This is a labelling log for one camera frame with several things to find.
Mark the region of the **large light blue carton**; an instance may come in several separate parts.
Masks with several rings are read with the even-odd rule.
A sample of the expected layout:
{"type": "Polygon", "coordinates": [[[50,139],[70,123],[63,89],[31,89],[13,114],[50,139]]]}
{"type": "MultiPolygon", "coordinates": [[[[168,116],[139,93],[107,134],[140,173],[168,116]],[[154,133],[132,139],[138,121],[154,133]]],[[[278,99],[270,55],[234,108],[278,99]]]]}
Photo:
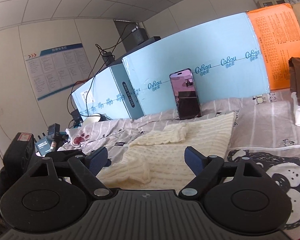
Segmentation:
{"type": "Polygon", "coordinates": [[[247,13],[180,31],[122,60],[145,114],[176,107],[170,75],[189,69],[200,103],[270,91],[264,59],[247,13]]]}

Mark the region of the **blue small product box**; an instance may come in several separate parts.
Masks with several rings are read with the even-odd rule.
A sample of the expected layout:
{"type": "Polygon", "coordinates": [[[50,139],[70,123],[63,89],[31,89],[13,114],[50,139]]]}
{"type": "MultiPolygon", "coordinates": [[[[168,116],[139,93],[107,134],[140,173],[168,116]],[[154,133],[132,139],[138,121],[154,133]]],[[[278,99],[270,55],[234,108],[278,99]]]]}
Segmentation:
{"type": "Polygon", "coordinates": [[[45,156],[47,153],[50,152],[50,147],[52,144],[52,140],[44,137],[40,139],[38,142],[35,143],[36,149],[39,152],[39,155],[45,156]]]}

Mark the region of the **cream knitted sweater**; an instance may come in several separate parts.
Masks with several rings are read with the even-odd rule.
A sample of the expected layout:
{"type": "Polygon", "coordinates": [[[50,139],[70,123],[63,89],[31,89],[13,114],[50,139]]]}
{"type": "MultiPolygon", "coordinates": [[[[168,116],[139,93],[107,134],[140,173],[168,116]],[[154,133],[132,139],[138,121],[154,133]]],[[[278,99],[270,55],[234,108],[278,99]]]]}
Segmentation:
{"type": "Polygon", "coordinates": [[[194,178],[184,151],[192,146],[201,154],[225,157],[235,115],[170,124],[132,141],[122,160],[103,168],[97,178],[109,188],[179,192],[194,178]]]}

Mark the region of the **black power adapter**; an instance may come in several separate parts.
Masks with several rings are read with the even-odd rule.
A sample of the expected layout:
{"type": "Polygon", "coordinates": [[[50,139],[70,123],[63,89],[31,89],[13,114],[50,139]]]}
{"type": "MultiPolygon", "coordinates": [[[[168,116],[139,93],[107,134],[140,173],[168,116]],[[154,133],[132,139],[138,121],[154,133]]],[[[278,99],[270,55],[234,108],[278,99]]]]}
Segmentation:
{"type": "Polygon", "coordinates": [[[104,64],[105,64],[106,66],[109,66],[109,65],[111,65],[113,62],[115,62],[115,56],[112,54],[111,51],[103,51],[103,52],[101,53],[101,55],[102,55],[102,59],[103,59],[103,61],[104,61],[104,64]]]}

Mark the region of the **wall information poster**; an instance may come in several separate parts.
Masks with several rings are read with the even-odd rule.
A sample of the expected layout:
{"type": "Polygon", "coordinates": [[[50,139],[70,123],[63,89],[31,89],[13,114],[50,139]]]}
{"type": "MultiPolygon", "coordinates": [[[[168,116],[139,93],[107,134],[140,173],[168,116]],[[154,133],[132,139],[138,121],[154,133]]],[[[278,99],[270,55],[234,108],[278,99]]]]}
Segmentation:
{"type": "Polygon", "coordinates": [[[83,44],[70,44],[24,56],[34,95],[42,100],[88,78],[91,66],[83,44]]]}

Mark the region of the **orange cardboard box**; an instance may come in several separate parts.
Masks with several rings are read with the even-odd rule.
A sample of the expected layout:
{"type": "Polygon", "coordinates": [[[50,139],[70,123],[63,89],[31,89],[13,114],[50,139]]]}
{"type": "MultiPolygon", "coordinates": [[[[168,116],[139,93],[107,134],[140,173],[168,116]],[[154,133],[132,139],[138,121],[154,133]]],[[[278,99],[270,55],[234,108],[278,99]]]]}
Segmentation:
{"type": "Polygon", "coordinates": [[[288,61],[300,57],[300,25],[290,4],[247,12],[266,66],[270,90],[290,87],[288,61]]]}

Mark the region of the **black smartphone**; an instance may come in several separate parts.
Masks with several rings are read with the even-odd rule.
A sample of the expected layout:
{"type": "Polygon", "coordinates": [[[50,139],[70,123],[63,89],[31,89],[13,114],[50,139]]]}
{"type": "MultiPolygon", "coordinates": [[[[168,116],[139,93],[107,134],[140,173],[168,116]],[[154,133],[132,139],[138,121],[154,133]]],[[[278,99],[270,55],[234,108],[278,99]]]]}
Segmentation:
{"type": "Polygon", "coordinates": [[[190,68],[170,74],[170,82],[179,119],[201,117],[200,103],[190,68]]]}

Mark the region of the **small light blue carton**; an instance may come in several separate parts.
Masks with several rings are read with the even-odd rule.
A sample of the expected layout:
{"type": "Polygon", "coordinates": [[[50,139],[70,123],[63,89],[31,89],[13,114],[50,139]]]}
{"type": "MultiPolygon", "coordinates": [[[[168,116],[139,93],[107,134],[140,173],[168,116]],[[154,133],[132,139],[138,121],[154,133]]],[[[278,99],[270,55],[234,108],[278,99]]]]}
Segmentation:
{"type": "Polygon", "coordinates": [[[97,114],[110,119],[144,115],[123,64],[107,67],[71,95],[83,120],[97,114]]]}

